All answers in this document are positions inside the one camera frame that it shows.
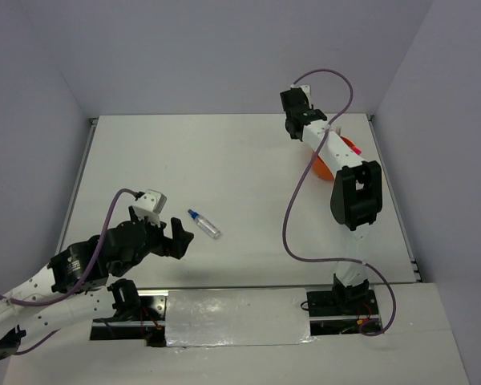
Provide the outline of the clear tube with blue cap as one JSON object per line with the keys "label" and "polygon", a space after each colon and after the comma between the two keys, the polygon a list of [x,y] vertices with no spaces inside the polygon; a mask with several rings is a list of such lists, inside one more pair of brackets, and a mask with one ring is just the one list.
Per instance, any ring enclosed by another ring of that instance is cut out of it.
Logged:
{"label": "clear tube with blue cap", "polygon": [[188,215],[192,218],[196,225],[210,238],[217,239],[220,237],[221,231],[204,216],[192,209],[188,210]]}

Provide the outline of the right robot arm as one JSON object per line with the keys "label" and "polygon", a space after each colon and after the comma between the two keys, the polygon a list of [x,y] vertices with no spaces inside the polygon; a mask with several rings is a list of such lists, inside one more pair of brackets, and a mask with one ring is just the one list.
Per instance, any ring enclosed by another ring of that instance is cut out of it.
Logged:
{"label": "right robot arm", "polygon": [[346,245],[333,273],[333,307],[350,314],[368,297],[364,264],[369,259],[370,226],[382,211],[382,168],[367,161],[332,128],[326,115],[313,108],[308,86],[292,86],[281,93],[285,129],[294,140],[314,150],[333,175],[330,211],[342,227]]}

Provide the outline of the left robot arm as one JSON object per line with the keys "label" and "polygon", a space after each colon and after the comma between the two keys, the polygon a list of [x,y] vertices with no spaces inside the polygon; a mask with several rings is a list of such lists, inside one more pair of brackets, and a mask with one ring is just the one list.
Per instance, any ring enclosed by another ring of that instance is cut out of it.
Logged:
{"label": "left robot arm", "polygon": [[142,309],[124,274],[147,256],[180,260],[194,238],[180,219],[155,224],[134,213],[105,233],[68,246],[32,278],[0,298],[0,361],[40,345],[56,331],[87,320],[130,320]]}

